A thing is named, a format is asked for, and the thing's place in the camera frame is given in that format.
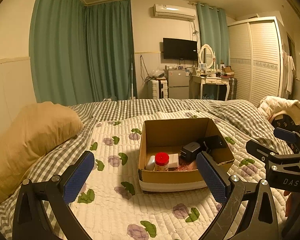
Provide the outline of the person's right hand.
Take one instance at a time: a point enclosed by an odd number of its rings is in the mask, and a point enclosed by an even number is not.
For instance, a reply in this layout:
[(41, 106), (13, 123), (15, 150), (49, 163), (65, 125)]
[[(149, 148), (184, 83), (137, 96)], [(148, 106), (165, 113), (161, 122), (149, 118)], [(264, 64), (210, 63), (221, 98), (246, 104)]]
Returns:
[(293, 205), (296, 202), (296, 200), (295, 197), (292, 195), (292, 192), (290, 191), (284, 191), (283, 195), (285, 197), (288, 196), (288, 199), (286, 201), (285, 217), (289, 217), (292, 213)]

